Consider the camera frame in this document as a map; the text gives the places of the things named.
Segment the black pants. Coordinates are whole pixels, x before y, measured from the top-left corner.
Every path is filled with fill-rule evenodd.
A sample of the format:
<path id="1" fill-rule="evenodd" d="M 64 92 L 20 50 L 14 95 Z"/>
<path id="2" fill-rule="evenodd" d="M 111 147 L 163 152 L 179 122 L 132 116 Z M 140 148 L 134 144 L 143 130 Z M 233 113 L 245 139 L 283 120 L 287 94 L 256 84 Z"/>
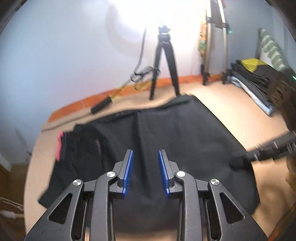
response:
<path id="1" fill-rule="evenodd" d="M 177 200 L 162 187 L 158 152 L 194 178 L 216 178 L 248 213 L 259 204 L 254 172 L 233 170 L 229 161 L 244 147 L 214 114 L 194 96 L 181 96 L 150 109 L 127 110 L 77 125 L 64 133 L 61 156 L 55 162 L 48 189 L 39 203 L 49 207 L 75 179 L 95 180 L 111 171 L 133 150 L 132 180 L 126 199 L 114 202 L 117 232 L 175 229 Z"/>

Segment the black mesh folded garment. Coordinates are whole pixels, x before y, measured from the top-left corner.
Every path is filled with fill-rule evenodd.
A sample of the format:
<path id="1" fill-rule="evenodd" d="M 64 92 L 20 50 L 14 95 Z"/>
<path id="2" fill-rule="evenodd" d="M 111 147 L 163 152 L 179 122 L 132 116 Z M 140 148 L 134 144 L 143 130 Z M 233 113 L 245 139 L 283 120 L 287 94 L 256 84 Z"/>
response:
<path id="1" fill-rule="evenodd" d="M 273 68 L 260 67 L 253 73 L 248 70 L 230 70 L 232 76 L 243 82 L 262 102 L 271 102 L 267 96 L 270 84 L 278 76 Z"/>

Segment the black yellow folded garment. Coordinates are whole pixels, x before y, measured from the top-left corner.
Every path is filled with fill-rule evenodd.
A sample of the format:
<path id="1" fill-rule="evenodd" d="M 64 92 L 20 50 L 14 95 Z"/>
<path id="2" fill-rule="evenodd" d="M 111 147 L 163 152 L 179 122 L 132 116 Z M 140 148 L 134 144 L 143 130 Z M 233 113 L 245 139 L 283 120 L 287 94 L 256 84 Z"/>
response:
<path id="1" fill-rule="evenodd" d="M 263 94 L 267 94 L 270 84 L 279 75 L 273 67 L 256 58 L 236 60 L 231 67 Z"/>

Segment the light blue folded garment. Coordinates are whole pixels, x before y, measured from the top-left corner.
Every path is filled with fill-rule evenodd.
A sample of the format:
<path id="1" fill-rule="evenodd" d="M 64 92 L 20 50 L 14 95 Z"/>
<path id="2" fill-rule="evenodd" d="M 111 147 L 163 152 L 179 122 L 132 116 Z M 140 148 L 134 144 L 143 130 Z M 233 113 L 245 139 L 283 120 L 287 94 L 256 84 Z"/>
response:
<path id="1" fill-rule="evenodd" d="M 273 105 L 263 103 L 243 82 L 234 76 L 228 76 L 227 81 L 234 84 L 236 87 L 243 89 L 251 99 L 257 104 L 258 107 L 267 115 L 271 116 L 273 114 Z"/>

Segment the green white patterned pillow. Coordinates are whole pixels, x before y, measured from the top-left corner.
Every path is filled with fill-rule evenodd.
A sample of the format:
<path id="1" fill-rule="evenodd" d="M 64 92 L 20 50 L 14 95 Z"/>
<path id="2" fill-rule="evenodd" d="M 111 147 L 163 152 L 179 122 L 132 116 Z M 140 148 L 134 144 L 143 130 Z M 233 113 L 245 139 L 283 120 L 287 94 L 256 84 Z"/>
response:
<path id="1" fill-rule="evenodd" d="M 263 28 L 258 29 L 257 54 L 259 60 L 277 71 L 283 71 L 290 67 L 280 46 Z"/>

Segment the colourful scarf on tripod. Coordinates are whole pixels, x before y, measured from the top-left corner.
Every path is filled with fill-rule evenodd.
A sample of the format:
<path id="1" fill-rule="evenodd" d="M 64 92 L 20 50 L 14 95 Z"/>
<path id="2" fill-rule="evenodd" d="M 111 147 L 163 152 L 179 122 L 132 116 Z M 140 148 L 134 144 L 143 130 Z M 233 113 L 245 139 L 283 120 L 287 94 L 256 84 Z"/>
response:
<path id="1" fill-rule="evenodd" d="M 215 11 L 211 16 L 207 16 L 207 11 L 205 15 L 201 18 L 201 25 L 200 25 L 200 33 L 199 33 L 199 40 L 198 40 L 198 51 L 201 57 L 206 56 L 206 49 L 208 43 L 208 25 L 214 24 L 216 28 L 223 29 L 226 28 L 226 34 L 233 33 L 229 24 L 226 21 L 226 16 L 224 13 L 224 9 L 221 11 Z"/>

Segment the tall grey tripod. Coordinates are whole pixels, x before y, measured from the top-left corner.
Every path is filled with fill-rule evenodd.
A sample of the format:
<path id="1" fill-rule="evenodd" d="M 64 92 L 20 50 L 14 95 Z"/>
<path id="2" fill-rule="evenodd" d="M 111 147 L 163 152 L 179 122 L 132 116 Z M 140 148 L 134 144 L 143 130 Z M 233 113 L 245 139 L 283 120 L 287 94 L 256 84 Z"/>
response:
<path id="1" fill-rule="evenodd" d="M 224 1 L 205 1 L 205 13 L 211 16 L 215 11 L 225 9 Z M 228 74 L 228 35 L 226 28 L 216 28 L 214 24 L 208 25 L 208 43 L 206 49 L 206 56 L 202 57 L 200 72 L 203 77 L 202 84 L 206 85 L 212 74 L 210 71 L 221 67 L 221 82 L 226 82 Z"/>

